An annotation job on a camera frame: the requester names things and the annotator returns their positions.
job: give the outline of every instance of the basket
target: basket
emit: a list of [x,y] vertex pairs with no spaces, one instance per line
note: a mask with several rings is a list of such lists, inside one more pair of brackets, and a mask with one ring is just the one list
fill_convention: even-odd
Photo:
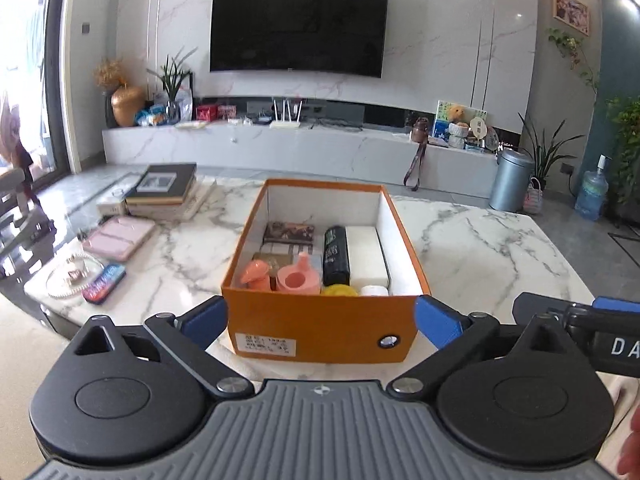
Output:
[[534,176],[532,176],[529,181],[529,188],[527,189],[527,195],[524,199],[522,209],[530,215],[537,215],[542,211],[542,186],[540,186],[540,181]]

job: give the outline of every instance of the stack of books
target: stack of books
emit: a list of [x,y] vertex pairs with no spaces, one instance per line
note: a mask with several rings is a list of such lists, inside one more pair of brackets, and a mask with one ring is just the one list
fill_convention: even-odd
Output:
[[213,178],[195,175],[195,164],[149,166],[127,194],[129,214],[156,221],[190,220],[216,182]]

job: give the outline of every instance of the orange box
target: orange box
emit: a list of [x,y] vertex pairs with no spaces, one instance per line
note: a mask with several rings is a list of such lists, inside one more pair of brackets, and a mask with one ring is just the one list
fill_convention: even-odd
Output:
[[[243,288],[239,275],[260,251],[268,222],[375,226],[389,274],[388,298],[294,296]],[[384,186],[269,179],[244,226],[222,284],[234,350],[249,358],[333,364],[402,362],[417,329],[415,298],[429,284]],[[398,343],[379,342],[395,336]]]

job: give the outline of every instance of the black screen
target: black screen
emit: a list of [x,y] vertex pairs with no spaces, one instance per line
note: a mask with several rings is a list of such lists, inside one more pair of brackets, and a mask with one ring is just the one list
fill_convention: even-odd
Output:
[[210,70],[382,76],[387,0],[213,0]]

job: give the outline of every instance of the box label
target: box label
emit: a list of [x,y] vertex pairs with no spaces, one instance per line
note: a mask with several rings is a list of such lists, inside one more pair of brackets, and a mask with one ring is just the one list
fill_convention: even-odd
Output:
[[250,335],[236,332],[236,346],[239,351],[255,354],[296,356],[296,340]]

